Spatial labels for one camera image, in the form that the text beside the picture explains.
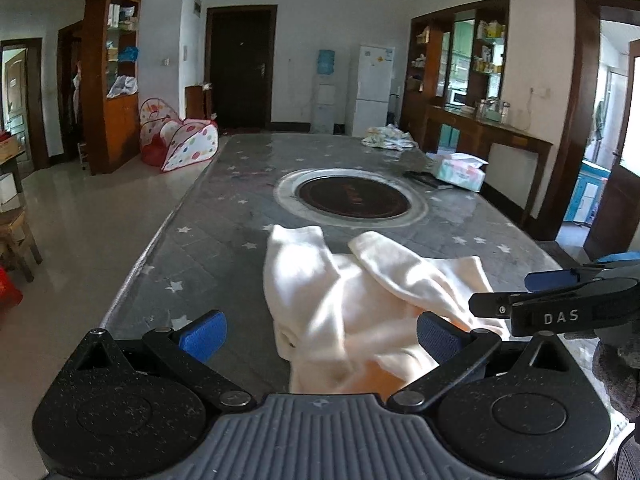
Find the tissue pack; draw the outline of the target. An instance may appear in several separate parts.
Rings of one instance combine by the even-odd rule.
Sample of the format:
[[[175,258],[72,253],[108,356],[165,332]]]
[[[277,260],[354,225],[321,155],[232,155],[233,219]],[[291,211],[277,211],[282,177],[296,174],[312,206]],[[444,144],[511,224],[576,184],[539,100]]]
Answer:
[[[483,168],[487,164],[487,160],[471,154],[436,154],[431,172],[437,180],[477,193],[484,183]]]

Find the cream white garment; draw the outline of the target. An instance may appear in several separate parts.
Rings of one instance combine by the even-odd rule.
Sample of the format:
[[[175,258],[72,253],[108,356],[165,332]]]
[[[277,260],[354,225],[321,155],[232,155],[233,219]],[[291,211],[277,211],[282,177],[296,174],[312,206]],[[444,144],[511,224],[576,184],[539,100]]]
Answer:
[[[470,311],[471,296],[491,290],[480,258],[423,258],[378,232],[334,254],[318,226],[275,224],[262,281],[278,355],[291,365],[292,393],[388,398],[434,370],[434,356],[416,336],[424,312],[465,332],[510,336],[505,322]]]

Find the water dispenser with blue bottle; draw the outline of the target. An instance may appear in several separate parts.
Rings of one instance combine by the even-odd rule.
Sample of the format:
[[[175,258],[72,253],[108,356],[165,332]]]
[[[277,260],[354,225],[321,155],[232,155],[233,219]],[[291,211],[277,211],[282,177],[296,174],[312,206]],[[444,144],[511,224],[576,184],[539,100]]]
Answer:
[[[318,51],[317,71],[314,75],[310,131],[332,134],[335,124],[335,52]]]

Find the dark wooden door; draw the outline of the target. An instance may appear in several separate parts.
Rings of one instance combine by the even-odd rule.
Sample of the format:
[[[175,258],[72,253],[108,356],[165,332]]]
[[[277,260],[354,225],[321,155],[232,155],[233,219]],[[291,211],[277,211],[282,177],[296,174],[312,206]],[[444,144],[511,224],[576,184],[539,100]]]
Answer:
[[[270,124],[277,10],[274,4],[207,10],[204,74],[222,132],[259,132]]]

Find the small wooden stool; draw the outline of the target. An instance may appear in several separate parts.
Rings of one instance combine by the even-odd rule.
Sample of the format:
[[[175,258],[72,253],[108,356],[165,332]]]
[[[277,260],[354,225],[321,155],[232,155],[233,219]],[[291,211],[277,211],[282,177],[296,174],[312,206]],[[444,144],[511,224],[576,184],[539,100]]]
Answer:
[[[0,224],[1,262],[9,270],[17,270],[26,281],[32,283],[34,272],[26,260],[31,254],[35,264],[43,262],[42,255],[30,229],[24,206],[2,211]]]

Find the crumpled patterned cloth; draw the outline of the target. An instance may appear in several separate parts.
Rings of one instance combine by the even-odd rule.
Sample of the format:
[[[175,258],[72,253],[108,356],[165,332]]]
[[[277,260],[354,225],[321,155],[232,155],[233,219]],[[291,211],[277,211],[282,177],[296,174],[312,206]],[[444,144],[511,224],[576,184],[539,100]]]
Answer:
[[[398,152],[408,152],[418,147],[410,133],[403,132],[394,125],[369,128],[361,139],[361,144],[367,148]]]

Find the brown door with window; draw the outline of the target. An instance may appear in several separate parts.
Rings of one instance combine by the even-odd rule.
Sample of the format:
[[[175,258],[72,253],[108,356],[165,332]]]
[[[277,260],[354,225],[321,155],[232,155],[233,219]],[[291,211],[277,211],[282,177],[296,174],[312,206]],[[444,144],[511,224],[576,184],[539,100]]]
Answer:
[[[639,41],[629,44],[627,91],[614,165],[584,249],[591,260],[634,249],[639,233]]]

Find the polka dot play tent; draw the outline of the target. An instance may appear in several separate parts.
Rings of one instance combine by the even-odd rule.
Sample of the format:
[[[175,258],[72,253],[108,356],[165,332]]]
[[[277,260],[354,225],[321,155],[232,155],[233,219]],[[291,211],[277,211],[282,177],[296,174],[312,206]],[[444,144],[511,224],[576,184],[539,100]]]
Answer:
[[[182,119],[165,101],[145,100],[140,107],[142,162],[171,172],[212,159],[219,148],[216,122]]]

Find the wooden shelf cabinet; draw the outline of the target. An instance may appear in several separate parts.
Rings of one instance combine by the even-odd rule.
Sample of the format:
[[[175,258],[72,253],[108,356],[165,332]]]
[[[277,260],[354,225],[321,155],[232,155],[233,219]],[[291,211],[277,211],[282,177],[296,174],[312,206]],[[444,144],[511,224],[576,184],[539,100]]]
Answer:
[[[80,108],[93,174],[110,174],[139,153],[139,96],[118,90],[138,76],[141,0],[86,0]]]

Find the wooden sideboard shelf unit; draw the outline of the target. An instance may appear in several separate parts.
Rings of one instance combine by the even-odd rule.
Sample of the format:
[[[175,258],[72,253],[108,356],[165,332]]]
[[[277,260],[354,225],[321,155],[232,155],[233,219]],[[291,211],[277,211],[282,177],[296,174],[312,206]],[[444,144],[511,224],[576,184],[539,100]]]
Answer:
[[[400,126],[419,148],[464,151],[488,159],[498,148],[532,155],[522,206],[485,183],[480,192],[522,228],[532,212],[552,144],[502,121],[500,99],[510,0],[483,0],[419,15],[410,39]]]

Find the red plastic stool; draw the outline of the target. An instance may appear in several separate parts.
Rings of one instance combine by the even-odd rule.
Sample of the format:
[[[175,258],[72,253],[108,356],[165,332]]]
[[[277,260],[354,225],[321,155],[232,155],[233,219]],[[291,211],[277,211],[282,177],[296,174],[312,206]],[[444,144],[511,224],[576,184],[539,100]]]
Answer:
[[[0,316],[5,318],[24,299],[23,293],[14,285],[8,272],[0,268]]]

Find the round induction cooktop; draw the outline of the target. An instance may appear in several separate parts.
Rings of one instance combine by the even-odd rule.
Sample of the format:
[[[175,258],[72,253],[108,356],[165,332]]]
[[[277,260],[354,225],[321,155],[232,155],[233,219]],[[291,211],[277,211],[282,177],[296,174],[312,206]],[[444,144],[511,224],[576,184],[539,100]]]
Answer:
[[[290,214],[336,228],[399,229],[428,213],[424,197],[403,180],[352,168],[290,172],[274,186],[273,196]]]

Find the white refrigerator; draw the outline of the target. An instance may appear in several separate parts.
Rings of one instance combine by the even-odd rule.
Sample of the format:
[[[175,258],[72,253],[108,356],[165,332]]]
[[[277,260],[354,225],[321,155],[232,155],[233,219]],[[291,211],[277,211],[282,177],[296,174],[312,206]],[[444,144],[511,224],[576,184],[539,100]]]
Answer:
[[[362,44],[354,58],[349,90],[348,133],[363,138],[386,125],[394,78],[395,49]]]

